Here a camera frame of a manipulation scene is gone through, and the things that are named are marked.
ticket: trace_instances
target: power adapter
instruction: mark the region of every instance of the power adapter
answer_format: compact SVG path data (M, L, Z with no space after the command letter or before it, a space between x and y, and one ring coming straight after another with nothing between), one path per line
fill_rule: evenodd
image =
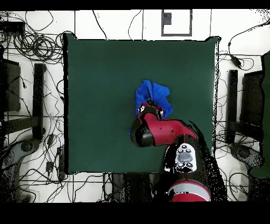
M48 172L48 175L53 172L53 162L46 163L46 172Z
M241 62L239 61L239 59L237 57L230 55L230 58L236 67L241 68Z
M63 155L59 155L58 180L59 181L64 181L65 180L64 156Z
M25 23L24 22L14 22L14 21L3 21L0 22L0 32L8 34L25 34Z
M61 153L62 153L62 147L58 147L58 148L57 148L56 154L57 154L57 155L60 155Z
M53 141L54 141L54 135L49 135L49 138L47 141L48 148L50 148L52 146Z

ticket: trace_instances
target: blue cloth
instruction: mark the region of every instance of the blue cloth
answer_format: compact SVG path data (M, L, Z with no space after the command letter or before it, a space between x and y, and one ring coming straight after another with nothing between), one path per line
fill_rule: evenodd
M168 87L151 83L149 80L144 80L142 85L136 90L135 115L138 114L140 105L146 104L146 100L150 99L163 109L162 119L165 119L172 113L172 105L166 99L169 94L170 90Z

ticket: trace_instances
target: green table surface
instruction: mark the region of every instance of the green table surface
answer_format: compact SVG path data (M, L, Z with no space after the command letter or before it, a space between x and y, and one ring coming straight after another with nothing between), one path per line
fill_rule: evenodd
M67 40L70 174L159 172L166 147L138 148L127 133L135 119L135 91L146 79L169 88L169 118L193 121L211 149L218 37Z

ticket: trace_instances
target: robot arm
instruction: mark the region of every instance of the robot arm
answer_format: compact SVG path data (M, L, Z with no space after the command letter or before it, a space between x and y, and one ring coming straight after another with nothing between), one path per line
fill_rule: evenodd
M209 201L207 173L195 132L181 120L161 120L160 108L141 105L130 137L138 147L168 145L156 198Z

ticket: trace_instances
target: black border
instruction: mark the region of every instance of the black border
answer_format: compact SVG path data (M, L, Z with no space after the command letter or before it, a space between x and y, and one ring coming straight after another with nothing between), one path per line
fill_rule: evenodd
M163 15L164 15L164 10L161 10L161 36L192 36L192 10L190 10L189 13L189 33L183 33L183 34L165 34L164 33L164 22L163 22Z
M68 125L68 114L69 114L69 83L68 83L68 35L63 34L63 62L64 62L64 139L65 139L65 148L64 148L64 173L69 174L69 125Z

